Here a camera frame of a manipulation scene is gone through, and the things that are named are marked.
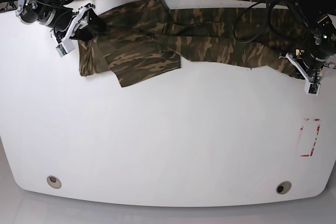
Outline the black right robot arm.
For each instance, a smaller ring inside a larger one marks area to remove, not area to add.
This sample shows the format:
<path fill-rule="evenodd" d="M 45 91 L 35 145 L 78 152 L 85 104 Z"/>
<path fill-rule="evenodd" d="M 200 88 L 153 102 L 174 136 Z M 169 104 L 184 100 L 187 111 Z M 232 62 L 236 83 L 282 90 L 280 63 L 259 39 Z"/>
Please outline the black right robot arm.
<path fill-rule="evenodd" d="M 16 16 L 24 24 L 39 24 L 51 28 L 57 43 L 67 39 L 89 41 L 93 32 L 105 32 L 107 26 L 87 4 L 77 12 L 67 5 L 74 0 L 18 0 Z"/>

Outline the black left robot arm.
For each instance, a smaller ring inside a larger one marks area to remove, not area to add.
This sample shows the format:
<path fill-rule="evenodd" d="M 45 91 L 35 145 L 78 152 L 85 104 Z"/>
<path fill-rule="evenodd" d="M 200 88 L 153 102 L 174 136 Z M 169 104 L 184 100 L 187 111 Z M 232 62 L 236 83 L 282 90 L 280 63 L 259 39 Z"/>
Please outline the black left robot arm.
<path fill-rule="evenodd" d="M 335 0 L 265 0 L 266 14 L 264 23 L 257 33 L 250 38 L 234 38 L 241 44 L 254 41 L 261 36 L 265 29 L 286 41 L 300 46 L 299 55 L 294 62 L 303 68 L 305 74 L 314 79 L 318 78 L 326 61 L 335 55 L 335 24 L 331 16 L 335 15 Z M 277 31 L 271 22 L 273 8 L 285 4 L 300 25 L 305 26 L 307 33 L 298 38 Z"/>

